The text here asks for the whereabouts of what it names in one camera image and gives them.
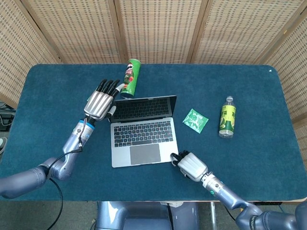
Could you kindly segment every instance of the plastic bottle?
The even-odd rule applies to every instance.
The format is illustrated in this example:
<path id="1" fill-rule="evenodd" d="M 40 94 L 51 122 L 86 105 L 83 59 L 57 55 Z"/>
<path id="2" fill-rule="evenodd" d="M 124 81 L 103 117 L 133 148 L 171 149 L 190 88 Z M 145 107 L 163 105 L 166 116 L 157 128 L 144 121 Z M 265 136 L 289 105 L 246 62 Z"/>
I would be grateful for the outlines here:
<path id="1" fill-rule="evenodd" d="M 219 136 L 222 138 L 232 138 L 235 128 L 236 107 L 232 96 L 226 98 L 221 112 L 221 122 Z"/>

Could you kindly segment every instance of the silver laptop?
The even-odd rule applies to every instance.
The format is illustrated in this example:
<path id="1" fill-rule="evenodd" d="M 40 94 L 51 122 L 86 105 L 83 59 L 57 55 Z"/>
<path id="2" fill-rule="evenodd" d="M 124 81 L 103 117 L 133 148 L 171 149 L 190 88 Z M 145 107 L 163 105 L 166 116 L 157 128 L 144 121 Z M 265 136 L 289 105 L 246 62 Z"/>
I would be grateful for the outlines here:
<path id="1" fill-rule="evenodd" d="M 114 101 L 112 167 L 170 162 L 178 153 L 173 112 L 176 96 Z"/>

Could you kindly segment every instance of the pringles can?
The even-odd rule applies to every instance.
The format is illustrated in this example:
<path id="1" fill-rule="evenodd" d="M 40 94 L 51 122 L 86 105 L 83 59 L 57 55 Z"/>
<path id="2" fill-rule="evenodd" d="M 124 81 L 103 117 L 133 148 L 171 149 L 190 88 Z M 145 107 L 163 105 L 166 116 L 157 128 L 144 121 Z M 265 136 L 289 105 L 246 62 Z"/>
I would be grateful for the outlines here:
<path id="1" fill-rule="evenodd" d="M 123 98 L 133 98 L 136 82 L 138 80 L 138 75 L 141 67 L 141 62 L 137 59 L 130 59 L 125 72 L 124 83 L 125 86 L 122 89 L 120 95 Z"/>

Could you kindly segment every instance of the table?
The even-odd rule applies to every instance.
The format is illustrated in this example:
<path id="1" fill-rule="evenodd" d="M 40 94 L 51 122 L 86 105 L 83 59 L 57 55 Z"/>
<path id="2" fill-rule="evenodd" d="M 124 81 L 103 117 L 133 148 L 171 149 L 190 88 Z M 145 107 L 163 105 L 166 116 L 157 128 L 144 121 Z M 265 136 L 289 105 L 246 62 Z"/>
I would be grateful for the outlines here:
<path id="1" fill-rule="evenodd" d="M 0 177 L 62 154 L 83 108 L 103 78 L 123 79 L 126 65 L 36 65 L 25 81 Z M 246 200 L 306 197 L 307 177 L 276 70 L 262 65 L 142 65 L 136 98 L 177 95 L 174 123 L 179 150 L 190 150 Z M 228 95 L 236 104 L 232 139 L 218 137 Z M 191 108 L 209 118 L 201 134 L 182 123 Z M 110 124 L 96 129 L 71 178 L 59 182 L 71 201 L 199 200 L 214 197 L 171 163 L 111 167 Z M 50 182 L 16 200 L 58 200 Z"/>

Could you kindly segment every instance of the robotic arm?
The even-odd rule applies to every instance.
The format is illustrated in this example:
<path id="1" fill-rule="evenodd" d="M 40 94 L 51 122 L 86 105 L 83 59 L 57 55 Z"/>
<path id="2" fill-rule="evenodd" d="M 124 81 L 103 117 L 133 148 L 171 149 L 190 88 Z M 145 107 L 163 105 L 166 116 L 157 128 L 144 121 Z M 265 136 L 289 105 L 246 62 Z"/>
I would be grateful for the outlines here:
<path id="1" fill-rule="evenodd" d="M 50 158 L 36 168 L 0 179 L 0 196 L 16 198 L 43 186 L 47 179 L 66 180 L 70 177 L 78 154 L 94 131 L 95 122 L 111 117 L 116 107 L 111 105 L 115 96 L 124 87 L 117 87 L 119 80 L 102 80 L 84 108 L 85 118 L 81 119 L 63 147 L 64 154 Z"/>
<path id="2" fill-rule="evenodd" d="M 262 212 L 223 184 L 212 172 L 208 171 L 200 159 L 189 151 L 179 155 L 172 153 L 172 164 L 178 166 L 184 176 L 196 182 L 214 195 L 228 209 L 242 208 L 243 211 L 236 218 L 236 224 L 242 230 L 306 230 L 307 229 L 307 202 L 300 204 L 295 216 L 287 213 L 266 211 Z"/>

